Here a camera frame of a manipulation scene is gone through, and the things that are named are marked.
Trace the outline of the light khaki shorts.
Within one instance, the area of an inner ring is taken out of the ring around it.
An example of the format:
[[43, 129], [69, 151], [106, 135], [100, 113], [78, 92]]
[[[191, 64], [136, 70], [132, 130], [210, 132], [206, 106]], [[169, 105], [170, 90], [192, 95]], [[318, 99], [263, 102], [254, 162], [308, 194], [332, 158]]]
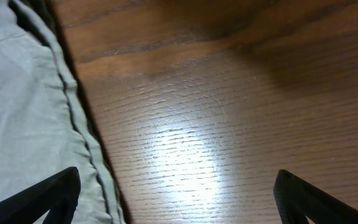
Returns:
[[44, 1], [0, 1], [0, 202], [76, 167], [74, 223], [124, 223], [78, 85]]

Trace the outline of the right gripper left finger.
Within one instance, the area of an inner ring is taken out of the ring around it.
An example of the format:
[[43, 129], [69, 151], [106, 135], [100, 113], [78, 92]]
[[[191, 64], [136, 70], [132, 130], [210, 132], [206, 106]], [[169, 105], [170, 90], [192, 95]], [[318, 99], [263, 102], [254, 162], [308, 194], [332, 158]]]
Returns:
[[44, 223], [70, 224], [81, 191], [78, 169], [61, 172], [0, 202], [0, 224], [35, 223], [45, 215]]

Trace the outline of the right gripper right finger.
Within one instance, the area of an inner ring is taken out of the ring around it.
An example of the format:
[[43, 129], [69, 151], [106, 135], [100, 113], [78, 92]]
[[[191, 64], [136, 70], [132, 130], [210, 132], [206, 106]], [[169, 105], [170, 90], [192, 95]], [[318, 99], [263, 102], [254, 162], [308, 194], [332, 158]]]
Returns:
[[284, 224], [358, 223], [358, 210], [287, 170], [278, 172], [273, 194]]

